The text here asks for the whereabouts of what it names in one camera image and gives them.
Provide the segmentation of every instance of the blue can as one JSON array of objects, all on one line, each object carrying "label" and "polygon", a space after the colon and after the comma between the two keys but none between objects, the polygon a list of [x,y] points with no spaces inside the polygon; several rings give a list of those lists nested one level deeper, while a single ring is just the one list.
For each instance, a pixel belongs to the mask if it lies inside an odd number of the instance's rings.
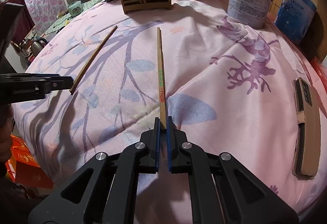
[{"label": "blue can", "polygon": [[311,0],[283,0],[275,24],[286,36],[299,44],[316,11],[317,7]]}]

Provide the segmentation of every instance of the red plastic bag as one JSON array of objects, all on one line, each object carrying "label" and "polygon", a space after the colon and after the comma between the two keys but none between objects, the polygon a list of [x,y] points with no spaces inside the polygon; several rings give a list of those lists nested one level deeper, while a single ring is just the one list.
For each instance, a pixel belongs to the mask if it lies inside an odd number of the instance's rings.
[{"label": "red plastic bag", "polygon": [[320,77],[321,81],[323,82],[323,85],[325,87],[325,90],[327,92],[327,68],[324,67],[317,57],[314,57],[310,64],[312,65],[313,69],[316,71],[318,76]]}]

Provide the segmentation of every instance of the brown leather phone case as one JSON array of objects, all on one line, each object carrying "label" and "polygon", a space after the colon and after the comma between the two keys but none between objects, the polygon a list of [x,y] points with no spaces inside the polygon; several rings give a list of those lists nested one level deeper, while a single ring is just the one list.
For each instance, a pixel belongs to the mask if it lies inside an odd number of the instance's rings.
[{"label": "brown leather phone case", "polygon": [[302,78],[295,82],[299,135],[294,156],[293,174],[317,175],[320,159],[320,115],[317,95]]}]

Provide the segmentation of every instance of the pink floral curtain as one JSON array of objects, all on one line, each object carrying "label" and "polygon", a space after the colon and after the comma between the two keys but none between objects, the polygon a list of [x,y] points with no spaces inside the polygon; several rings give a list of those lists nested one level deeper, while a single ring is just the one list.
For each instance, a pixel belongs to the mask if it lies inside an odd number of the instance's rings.
[{"label": "pink floral curtain", "polygon": [[64,0],[25,0],[25,3],[40,34],[56,21],[60,12],[67,10]]}]

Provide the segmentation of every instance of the purple coral pattern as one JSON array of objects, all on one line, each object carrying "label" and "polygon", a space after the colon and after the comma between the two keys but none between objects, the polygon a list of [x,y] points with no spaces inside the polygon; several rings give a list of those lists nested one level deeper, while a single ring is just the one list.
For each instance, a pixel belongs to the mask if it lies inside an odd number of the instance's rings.
[{"label": "purple coral pattern", "polygon": [[270,190],[271,191],[273,191],[275,194],[277,194],[278,195],[278,193],[279,193],[279,191],[277,191],[278,190],[278,187],[276,187],[275,185],[274,186],[270,186]]},{"label": "purple coral pattern", "polygon": [[[231,86],[228,86],[228,89],[234,89],[243,85],[245,82],[249,82],[251,84],[247,94],[250,94],[253,89],[258,89],[258,84],[261,85],[261,92],[264,92],[265,86],[267,86],[268,90],[271,92],[269,84],[264,80],[262,76],[274,75],[276,70],[273,68],[268,68],[266,65],[270,61],[270,47],[269,44],[264,41],[264,39],[258,34],[257,39],[250,39],[248,37],[244,37],[241,32],[240,27],[234,28],[232,24],[227,21],[227,16],[225,16],[222,20],[224,25],[217,26],[217,29],[224,34],[227,38],[235,41],[235,43],[241,44],[241,46],[250,54],[254,56],[251,64],[242,63],[239,59],[237,59],[234,55],[223,55],[220,58],[228,58],[235,60],[240,64],[239,68],[231,67],[229,69],[230,72],[234,71],[234,74],[231,75],[229,72],[228,80],[230,80]],[[217,64],[219,58],[212,57],[213,62],[210,64]],[[243,72],[248,72],[250,76],[243,77]]]}]

